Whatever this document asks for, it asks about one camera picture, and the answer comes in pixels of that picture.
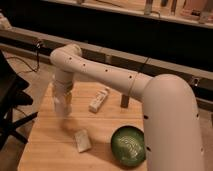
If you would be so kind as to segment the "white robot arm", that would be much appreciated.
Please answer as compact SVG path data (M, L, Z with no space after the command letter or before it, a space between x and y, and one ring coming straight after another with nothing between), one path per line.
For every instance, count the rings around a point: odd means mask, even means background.
M189 84L173 74L155 77L82 57L69 44L53 50L53 99L60 116L71 113L76 73L142 103L148 171L205 171L198 106Z

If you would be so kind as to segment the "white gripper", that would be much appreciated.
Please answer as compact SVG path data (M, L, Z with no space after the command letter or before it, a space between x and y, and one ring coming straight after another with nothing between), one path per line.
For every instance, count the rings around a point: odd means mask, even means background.
M54 81L52 83L52 92L54 98L64 98L66 100L70 100L72 97L71 90L73 88L73 83L68 82L67 84L62 84L58 81Z

